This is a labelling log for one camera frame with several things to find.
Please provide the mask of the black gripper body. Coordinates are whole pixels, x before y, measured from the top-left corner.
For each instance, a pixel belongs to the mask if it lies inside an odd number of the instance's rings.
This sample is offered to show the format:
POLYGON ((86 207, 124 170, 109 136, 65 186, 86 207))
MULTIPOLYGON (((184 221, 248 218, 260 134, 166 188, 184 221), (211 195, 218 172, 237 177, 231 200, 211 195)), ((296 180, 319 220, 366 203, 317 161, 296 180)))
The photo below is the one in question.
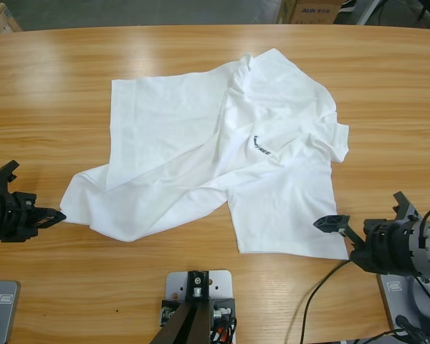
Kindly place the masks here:
POLYGON ((36 199, 34 193, 9 193, 8 186, 0 186, 1 242, 25 242, 38 235, 38 228, 31 221, 36 199))
POLYGON ((338 232, 353 244, 350 260, 366 272, 416 276, 409 247, 414 233, 414 221, 401 223, 394 220, 373 219, 364 223, 365 239, 349 226, 348 220, 338 225, 338 232))

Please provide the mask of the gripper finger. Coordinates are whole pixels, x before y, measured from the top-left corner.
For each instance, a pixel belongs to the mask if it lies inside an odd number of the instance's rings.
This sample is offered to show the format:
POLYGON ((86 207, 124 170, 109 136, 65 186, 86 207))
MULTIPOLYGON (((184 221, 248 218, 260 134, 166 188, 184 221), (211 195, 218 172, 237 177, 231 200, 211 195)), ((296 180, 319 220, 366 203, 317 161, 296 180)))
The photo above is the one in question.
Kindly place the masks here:
POLYGON ((34 225, 36 228, 49 228, 64 221, 67 217, 56 209, 36 208, 34 213, 34 225))
POLYGON ((313 226, 326 234, 343 233, 350 228, 349 220, 349 215, 327 215, 316 220, 313 226))

